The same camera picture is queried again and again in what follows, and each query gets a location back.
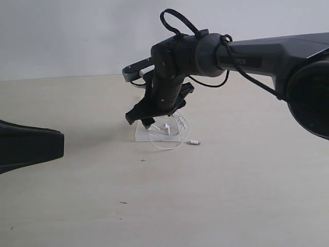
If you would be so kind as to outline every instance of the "table surface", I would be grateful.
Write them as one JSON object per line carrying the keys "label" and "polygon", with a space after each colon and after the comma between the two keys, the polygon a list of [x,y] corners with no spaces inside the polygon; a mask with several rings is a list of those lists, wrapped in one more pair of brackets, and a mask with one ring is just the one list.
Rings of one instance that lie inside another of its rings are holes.
{"label": "table surface", "polygon": [[143,90],[122,76],[0,87],[2,120],[65,134],[63,158],[0,175],[0,246],[329,242],[329,143],[236,73],[195,85],[182,112],[202,144],[171,151],[134,142],[124,114]]}

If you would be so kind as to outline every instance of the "black robotic arm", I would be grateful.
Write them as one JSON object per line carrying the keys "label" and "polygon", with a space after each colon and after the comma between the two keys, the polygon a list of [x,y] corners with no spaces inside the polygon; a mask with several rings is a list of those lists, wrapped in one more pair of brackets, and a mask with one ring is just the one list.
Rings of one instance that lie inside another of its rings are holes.
{"label": "black robotic arm", "polygon": [[[179,18],[194,35],[171,27],[165,13]],[[160,19],[175,35],[154,45],[150,58],[122,70],[127,82],[145,80],[145,97],[126,113],[130,124],[141,120],[148,128],[153,117],[171,115],[184,107],[184,98],[194,89],[190,83],[183,84],[186,77],[204,85],[192,76],[217,77],[227,71],[222,84],[210,86],[220,87],[233,70],[286,101],[306,130],[329,139],[329,33],[232,41],[227,34],[198,30],[173,9],[162,12]],[[274,89],[247,73],[270,76]]]}

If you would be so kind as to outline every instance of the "black object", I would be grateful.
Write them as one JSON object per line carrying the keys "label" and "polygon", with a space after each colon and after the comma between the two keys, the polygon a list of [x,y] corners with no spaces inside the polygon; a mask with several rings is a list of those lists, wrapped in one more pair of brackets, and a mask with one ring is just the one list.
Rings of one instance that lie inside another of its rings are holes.
{"label": "black object", "polygon": [[64,155],[64,135],[56,130],[0,120],[0,174]]}
{"label": "black object", "polygon": [[[164,19],[165,13],[180,19],[194,35],[182,34],[171,27]],[[144,111],[148,107],[153,108],[152,115],[166,115],[159,100],[165,96],[171,101],[179,97],[177,89],[182,83],[174,83],[175,78],[182,82],[190,77],[200,83],[191,76],[217,77],[224,71],[234,70],[286,101],[294,118],[306,130],[329,139],[329,32],[232,41],[227,34],[196,29],[182,14],[172,9],[163,11],[160,20],[175,35],[154,45],[149,63],[145,64],[145,67],[154,66],[152,81],[161,81],[161,87],[150,84],[150,98],[143,99],[136,110],[143,112],[143,118],[150,114]],[[123,69],[126,81],[140,78],[138,70],[145,68],[140,65],[134,66],[135,71],[127,71],[127,67]],[[247,73],[270,76],[274,89]]]}

